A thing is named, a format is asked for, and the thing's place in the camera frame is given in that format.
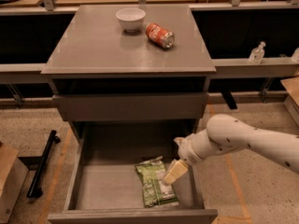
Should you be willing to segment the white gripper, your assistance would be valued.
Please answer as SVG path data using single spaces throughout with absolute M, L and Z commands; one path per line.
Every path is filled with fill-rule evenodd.
M 192 133 L 186 137 L 174 139 L 178 145 L 178 156 L 181 160 L 172 160 L 165 172 L 163 183 L 172 185 L 188 171 L 188 164 L 194 166 L 203 162 L 208 151 L 208 137 L 206 133 Z

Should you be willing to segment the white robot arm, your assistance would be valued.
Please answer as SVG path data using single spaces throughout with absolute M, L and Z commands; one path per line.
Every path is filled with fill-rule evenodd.
M 299 137 L 295 134 L 259 129 L 232 116 L 218 114 L 211 117 L 199 133 L 174 139 L 179 160 L 173 160 L 163 183 L 172 185 L 190 166 L 211 156 L 220 156 L 242 149 L 251 151 L 299 174 Z

